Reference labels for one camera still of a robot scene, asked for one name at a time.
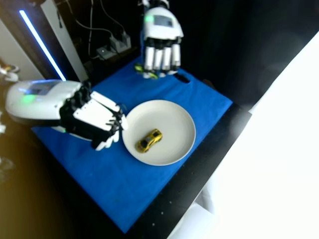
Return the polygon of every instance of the blue cloth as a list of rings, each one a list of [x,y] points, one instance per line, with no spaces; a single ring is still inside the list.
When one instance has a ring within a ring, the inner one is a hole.
[[[90,147],[90,142],[51,128],[34,128],[56,159],[124,233],[232,104],[183,70],[179,73],[190,80],[188,84],[174,76],[144,79],[134,71],[134,63],[138,61],[140,58],[98,84],[94,90],[125,104],[128,111],[149,100],[168,100],[186,109],[196,125],[196,141],[191,152],[180,162],[169,166],[150,166],[133,158],[122,140],[97,152]]]

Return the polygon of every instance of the robotic arm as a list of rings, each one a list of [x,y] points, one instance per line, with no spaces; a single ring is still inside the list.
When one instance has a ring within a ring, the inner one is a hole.
[[[175,74],[180,67],[180,43],[184,37],[168,0],[143,0],[144,78]]]
[[[8,91],[5,108],[17,122],[68,132],[91,141],[98,151],[119,141],[119,131],[128,128],[122,109],[92,92],[89,82],[18,82]]]

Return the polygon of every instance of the green indicator light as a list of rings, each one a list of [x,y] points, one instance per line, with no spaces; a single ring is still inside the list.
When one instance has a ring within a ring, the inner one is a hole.
[[[22,103],[30,104],[35,99],[35,95],[26,95],[22,98]]]
[[[146,16],[146,17],[144,18],[144,21],[145,21],[145,22],[153,22],[153,21],[154,21],[154,16]]]

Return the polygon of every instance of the white plate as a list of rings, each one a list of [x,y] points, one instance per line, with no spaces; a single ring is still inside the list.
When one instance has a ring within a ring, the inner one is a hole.
[[[173,102],[144,102],[131,110],[127,120],[129,129],[122,133],[125,147],[143,163],[155,166],[176,163],[183,159],[194,145],[194,121],[184,108]],[[135,148],[136,143],[155,128],[162,132],[162,140],[148,152],[139,153]]]

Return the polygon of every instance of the car windshield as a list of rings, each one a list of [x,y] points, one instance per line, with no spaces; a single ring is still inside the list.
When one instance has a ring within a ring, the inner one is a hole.
[[[147,141],[145,139],[141,141],[141,146],[143,148],[146,148],[147,145],[148,145],[148,143],[147,143]]]

